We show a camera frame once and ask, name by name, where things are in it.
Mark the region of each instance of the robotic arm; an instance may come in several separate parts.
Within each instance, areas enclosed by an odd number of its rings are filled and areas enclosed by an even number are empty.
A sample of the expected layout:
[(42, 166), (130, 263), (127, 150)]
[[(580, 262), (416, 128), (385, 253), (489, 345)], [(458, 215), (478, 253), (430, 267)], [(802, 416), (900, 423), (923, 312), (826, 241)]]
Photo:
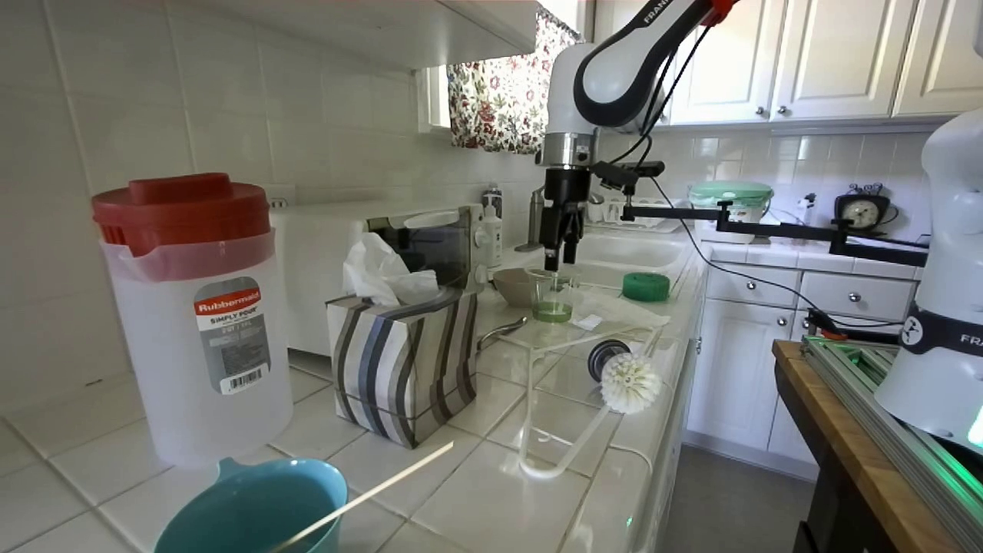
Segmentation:
[(664, 101), (661, 77), (679, 44), (700, 23), (718, 23), (736, 0), (649, 0), (615, 38), (578, 44), (557, 56), (551, 74), (551, 120), (541, 150), (545, 267), (578, 262), (589, 171), (596, 171), (596, 125), (631, 125), (649, 101)]

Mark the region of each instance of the teal bowl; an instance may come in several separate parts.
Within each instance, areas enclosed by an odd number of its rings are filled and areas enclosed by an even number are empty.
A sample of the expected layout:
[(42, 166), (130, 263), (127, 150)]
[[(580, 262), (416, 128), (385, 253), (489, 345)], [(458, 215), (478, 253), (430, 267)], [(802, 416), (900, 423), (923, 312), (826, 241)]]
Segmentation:
[[(158, 553), (268, 553), (348, 503), (341, 470), (325, 460), (222, 460), (214, 484), (201, 491), (159, 533)], [(293, 551), (337, 551), (337, 526), (313, 530)]]

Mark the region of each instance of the label on container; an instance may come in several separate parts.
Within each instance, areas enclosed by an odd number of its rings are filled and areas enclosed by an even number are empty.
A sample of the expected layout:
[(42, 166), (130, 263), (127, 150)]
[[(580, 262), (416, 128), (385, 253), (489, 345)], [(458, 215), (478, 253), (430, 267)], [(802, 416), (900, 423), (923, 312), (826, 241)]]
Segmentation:
[(209, 382), (222, 396), (258, 385), (272, 370), (262, 289), (249, 276), (209, 282), (194, 299)]

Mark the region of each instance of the floral curtain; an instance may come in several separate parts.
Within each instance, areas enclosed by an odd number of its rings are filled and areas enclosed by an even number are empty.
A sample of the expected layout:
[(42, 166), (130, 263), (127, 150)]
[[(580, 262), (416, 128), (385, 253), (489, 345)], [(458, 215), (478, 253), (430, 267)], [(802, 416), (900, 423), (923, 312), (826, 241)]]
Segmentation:
[(455, 144), (534, 154), (546, 125), (552, 57), (576, 41), (578, 32), (541, 6), (532, 56), (453, 64)]

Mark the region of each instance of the white plastic jug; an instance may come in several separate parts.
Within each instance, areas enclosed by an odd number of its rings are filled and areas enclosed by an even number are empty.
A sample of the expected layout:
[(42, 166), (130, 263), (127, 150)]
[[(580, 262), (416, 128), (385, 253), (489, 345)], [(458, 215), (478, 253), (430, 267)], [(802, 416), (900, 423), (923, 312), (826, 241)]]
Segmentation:
[(275, 440), (293, 389), (264, 191), (150, 177), (91, 208), (159, 460), (201, 466)]

